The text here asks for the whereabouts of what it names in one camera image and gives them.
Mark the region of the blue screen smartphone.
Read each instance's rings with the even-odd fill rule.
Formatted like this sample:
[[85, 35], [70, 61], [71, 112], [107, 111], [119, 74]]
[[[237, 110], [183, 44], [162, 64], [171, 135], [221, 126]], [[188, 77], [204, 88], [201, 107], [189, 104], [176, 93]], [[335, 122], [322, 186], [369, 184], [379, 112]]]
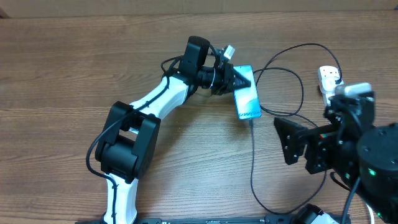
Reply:
[[240, 120], [245, 120], [261, 117], [262, 112], [252, 66], [238, 65], [234, 66], [234, 69], [251, 83], [250, 87], [234, 91], [238, 118]]

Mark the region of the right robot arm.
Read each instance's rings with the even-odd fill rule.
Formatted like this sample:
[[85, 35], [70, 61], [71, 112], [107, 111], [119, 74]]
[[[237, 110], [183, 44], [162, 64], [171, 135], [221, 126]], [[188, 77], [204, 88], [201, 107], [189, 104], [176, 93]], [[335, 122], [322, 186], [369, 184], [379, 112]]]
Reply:
[[329, 124], [308, 129], [275, 118], [286, 164], [306, 159], [310, 174], [333, 169], [384, 223], [397, 223], [397, 123], [375, 127], [374, 93], [335, 95]]

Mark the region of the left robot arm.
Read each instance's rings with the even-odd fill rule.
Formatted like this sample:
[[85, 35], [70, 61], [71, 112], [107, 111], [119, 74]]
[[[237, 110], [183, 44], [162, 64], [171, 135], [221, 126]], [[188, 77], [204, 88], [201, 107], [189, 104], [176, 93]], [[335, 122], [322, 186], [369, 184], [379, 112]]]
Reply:
[[100, 163], [106, 179], [108, 205], [100, 223], [134, 223], [139, 179], [153, 158], [161, 121], [184, 104], [198, 88], [223, 95], [249, 87], [230, 60], [234, 47], [214, 48], [199, 36], [188, 39], [183, 55], [168, 59], [160, 83], [140, 100], [111, 107], [104, 128], [88, 153]]

